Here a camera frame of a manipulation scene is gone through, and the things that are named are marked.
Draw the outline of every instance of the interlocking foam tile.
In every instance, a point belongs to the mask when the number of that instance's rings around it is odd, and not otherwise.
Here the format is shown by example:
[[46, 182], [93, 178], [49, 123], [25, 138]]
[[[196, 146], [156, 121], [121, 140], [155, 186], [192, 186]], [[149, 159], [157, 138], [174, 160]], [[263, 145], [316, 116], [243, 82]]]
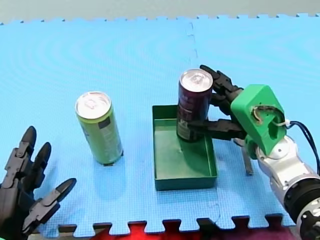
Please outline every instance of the interlocking foam tile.
[[[285, 115], [301, 121], [320, 143], [320, 17], [278, 15], [238, 19], [198, 17], [192, 21], [197, 64], [220, 70], [233, 84], [267, 84], [272, 87]], [[212, 120], [226, 118], [210, 110]], [[316, 160], [300, 130], [288, 134], [299, 147], [301, 159], [316, 169]], [[249, 227], [266, 227], [265, 215], [283, 214], [282, 224], [293, 225], [289, 215], [271, 192], [268, 178], [253, 161], [254, 175], [245, 176], [241, 151], [233, 143], [215, 140], [217, 192], [223, 229], [234, 227], [235, 216], [249, 216]]]
[[[181, 220], [197, 230], [198, 218], [220, 215], [215, 188], [156, 192], [152, 105], [178, 101], [178, 78], [192, 67], [194, 36], [185, 18], [135, 21], [14, 22], [0, 26], [0, 177], [13, 147], [33, 125], [36, 152], [52, 144], [43, 197], [77, 178], [60, 210], [40, 228], [57, 237], [58, 225], [77, 225], [74, 236], [94, 235], [93, 224], [111, 223], [113, 235], [128, 234], [129, 222], [147, 221], [162, 232], [163, 220]], [[93, 160], [75, 114], [87, 91], [107, 93], [114, 105], [124, 157], [112, 167]]]

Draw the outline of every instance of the dark red can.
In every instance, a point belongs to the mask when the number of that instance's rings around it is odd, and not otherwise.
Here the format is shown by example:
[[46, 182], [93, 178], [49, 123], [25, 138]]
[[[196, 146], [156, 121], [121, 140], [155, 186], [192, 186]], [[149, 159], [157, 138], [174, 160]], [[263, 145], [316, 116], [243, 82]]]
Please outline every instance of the dark red can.
[[202, 69], [190, 69], [179, 79], [176, 134], [187, 142], [195, 142], [202, 134], [191, 131], [187, 124], [208, 118], [214, 80]]

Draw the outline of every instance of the green can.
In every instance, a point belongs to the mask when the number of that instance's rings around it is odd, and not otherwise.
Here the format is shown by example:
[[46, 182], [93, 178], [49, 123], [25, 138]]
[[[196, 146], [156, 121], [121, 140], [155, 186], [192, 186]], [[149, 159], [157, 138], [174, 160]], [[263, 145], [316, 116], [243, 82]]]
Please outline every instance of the green can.
[[96, 161], [105, 166], [115, 163], [124, 150], [110, 97], [86, 92], [77, 99], [75, 112]]

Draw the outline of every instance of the can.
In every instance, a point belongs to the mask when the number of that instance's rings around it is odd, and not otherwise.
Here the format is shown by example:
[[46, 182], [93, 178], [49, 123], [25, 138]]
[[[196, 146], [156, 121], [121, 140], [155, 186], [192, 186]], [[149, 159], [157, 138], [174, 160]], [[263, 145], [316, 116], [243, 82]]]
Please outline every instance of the can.
[[188, 122], [208, 118], [214, 80], [202, 69], [190, 69], [179, 79], [176, 134], [187, 142], [195, 142], [203, 134], [191, 131]]
[[100, 91], [81, 95], [75, 112], [95, 160], [103, 165], [115, 163], [123, 155], [113, 105]]

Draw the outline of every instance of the plastic tray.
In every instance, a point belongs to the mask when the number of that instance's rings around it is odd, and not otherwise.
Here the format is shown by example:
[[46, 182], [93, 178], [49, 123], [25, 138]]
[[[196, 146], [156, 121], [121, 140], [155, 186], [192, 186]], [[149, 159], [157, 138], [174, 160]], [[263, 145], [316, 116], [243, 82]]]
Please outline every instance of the plastic tray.
[[157, 191], [205, 189], [217, 177], [213, 142], [185, 142], [176, 134], [176, 105], [152, 107], [154, 178]]

